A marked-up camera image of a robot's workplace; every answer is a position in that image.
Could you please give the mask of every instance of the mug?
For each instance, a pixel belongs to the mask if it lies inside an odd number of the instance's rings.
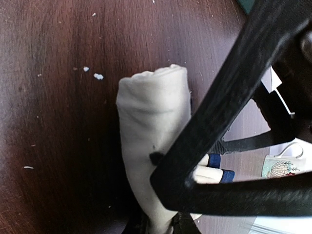
[[[297,156],[284,156],[284,153],[294,145],[300,146],[302,152]],[[289,144],[278,155],[267,155],[264,159],[262,177],[272,179],[303,173],[305,171],[306,159],[302,155],[303,148],[296,142]]]

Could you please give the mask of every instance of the paint chip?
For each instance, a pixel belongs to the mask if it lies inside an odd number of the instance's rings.
[[[101,75],[101,74],[98,74],[98,73],[94,73],[94,75],[93,75],[95,78],[97,78],[98,80],[102,80],[102,79],[104,79],[104,76],[103,75]]]

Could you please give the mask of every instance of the white debris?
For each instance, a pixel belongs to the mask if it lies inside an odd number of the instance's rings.
[[[102,79],[104,79],[104,76],[103,75],[101,75],[101,74],[98,74],[98,73],[94,73],[94,75],[93,75],[95,78],[97,78],[98,80],[102,80]]]

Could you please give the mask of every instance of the white cloth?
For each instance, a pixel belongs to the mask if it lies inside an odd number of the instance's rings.
[[[117,108],[126,174],[137,201],[150,219],[149,233],[171,233],[170,222],[176,212],[163,207],[150,184],[155,166],[149,154],[165,154],[191,118],[186,68],[171,65],[154,73],[146,71],[121,79]],[[222,170],[207,168],[206,162],[208,156],[198,165],[195,180],[219,183]]]

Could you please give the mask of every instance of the dark brown wooden surface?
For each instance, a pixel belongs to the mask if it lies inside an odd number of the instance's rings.
[[[186,66],[196,108],[244,21],[234,0],[2,0],[0,234],[121,233],[134,200],[120,155],[118,81]],[[232,136],[263,131],[253,110]],[[265,152],[222,165],[237,178],[258,176]],[[237,229],[248,221],[203,217],[198,225],[248,233]]]

